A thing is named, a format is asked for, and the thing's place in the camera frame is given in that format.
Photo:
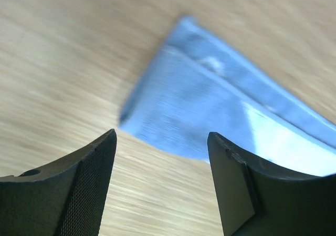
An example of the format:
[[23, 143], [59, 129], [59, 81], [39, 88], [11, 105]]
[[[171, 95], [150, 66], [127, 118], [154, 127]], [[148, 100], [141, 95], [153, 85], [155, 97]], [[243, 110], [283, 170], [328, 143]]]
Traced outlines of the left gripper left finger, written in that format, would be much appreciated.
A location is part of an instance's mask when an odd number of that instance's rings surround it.
[[98, 235], [117, 135], [19, 176], [1, 177], [1, 235]]

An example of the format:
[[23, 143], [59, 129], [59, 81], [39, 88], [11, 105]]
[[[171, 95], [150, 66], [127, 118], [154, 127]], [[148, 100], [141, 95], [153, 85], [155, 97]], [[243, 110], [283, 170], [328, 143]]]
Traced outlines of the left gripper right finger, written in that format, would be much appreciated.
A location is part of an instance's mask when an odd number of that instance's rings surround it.
[[207, 146], [224, 235], [335, 235], [335, 175], [290, 170], [216, 132]]

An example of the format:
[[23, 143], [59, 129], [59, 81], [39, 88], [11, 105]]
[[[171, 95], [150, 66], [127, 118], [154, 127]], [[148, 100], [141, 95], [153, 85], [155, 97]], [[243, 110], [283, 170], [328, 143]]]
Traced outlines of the blue bear towel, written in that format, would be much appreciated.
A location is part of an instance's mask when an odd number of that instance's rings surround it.
[[239, 52], [182, 17], [123, 105], [119, 128], [174, 155], [207, 160], [217, 132], [280, 166], [335, 173], [335, 125]]

